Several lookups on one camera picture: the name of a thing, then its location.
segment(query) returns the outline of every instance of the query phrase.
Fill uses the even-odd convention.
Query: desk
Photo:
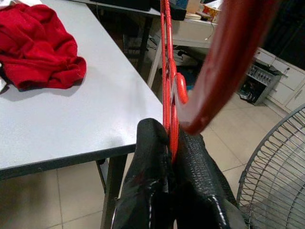
[[[213,39],[216,24],[209,21],[184,19],[183,21],[172,21],[173,45],[188,47],[209,48]],[[153,29],[161,38],[160,24],[157,22]],[[157,72],[157,67],[162,54],[161,40],[158,44],[156,56],[152,62],[147,84],[151,88]]]
[[[80,86],[68,90],[19,92],[10,86],[0,94],[0,179],[110,157],[116,170],[107,185],[115,194],[119,190],[111,178],[122,180],[138,122],[147,117],[161,122],[161,103],[85,4],[42,1],[74,36],[87,74]],[[108,226],[111,196],[106,193],[103,211]]]
[[[127,8],[127,7],[121,7],[121,6],[109,5],[109,4],[105,4],[105,3],[94,2],[94,1],[90,1],[90,0],[71,0],[71,1],[100,6],[100,7],[104,8],[105,10],[109,10],[109,11],[134,12],[134,13],[140,14],[145,17],[142,42],[141,42],[141,46],[140,46],[140,55],[139,55],[139,60],[138,60],[138,65],[137,65],[138,73],[141,74],[143,60],[144,60],[146,46],[147,46],[147,40],[148,40],[148,36],[149,36],[149,31],[150,31],[150,28],[153,23],[153,18],[154,17],[159,18],[160,12],[155,10],[154,8],[151,8],[149,11],[144,11],[144,10],[136,10],[136,9]]]

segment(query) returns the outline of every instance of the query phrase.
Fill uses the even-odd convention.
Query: metal fan grille
[[[237,202],[249,228],[305,228],[305,105],[256,148],[242,173]]]

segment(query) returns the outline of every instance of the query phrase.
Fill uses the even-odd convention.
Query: red towel
[[[0,62],[19,89],[69,88],[86,73],[75,39],[45,5],[0,10]]]

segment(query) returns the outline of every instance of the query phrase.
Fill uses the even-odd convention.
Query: table leg
[[[140,46],[140,56],[139,56],[138,66],[137,66],[137,71],[139,74],[141,74],[144,56],[145,56],[145,52],[146,52],[147,40],[148,40],[149,31],[151,29],[152,23],[153,23],[153,18],[151,18],[151,17],[145,18],[142,42],[141,42],[141,46]]]
[[[151,88],[153,85],[153,80],[155,78],[156,72],[157,72],[157,67],[159,64],[159,60],[161,58],[161,51],[162,51],[162,42],[160,40],[158,47],[157,47],[157,52],[156,56],[152,62],[151,70],[149,72],[148,80],[147,80],[147,85]]]
[[[110,157],[101,229],[111,228],[112,217],[115,210],[115,199],[119,196],[126,159],[127,154]]]

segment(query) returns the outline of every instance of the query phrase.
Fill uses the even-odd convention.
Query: drawer
[[[294,91],[291,90],[289,87],[279,82],[274,86],[269,95],[275,100],[277,100],[279,103],[285,105],[286,100],[293,92]]]
[[[269,65],[271,65],[272,62],[275,60],[275,56],[273,56],[272,54],[267,54],[261,49],[256,50],[254,57]]]
[[[282,75],[280,82],[292,90],[296,89],[305,78],[304,73],[298,71],[281,60],[275,60],[272,65],[274,68],[284,74]]]
[[[295,96],[287,104],[287,108],[291,111],[305,103],[305,85],[295,94]]]

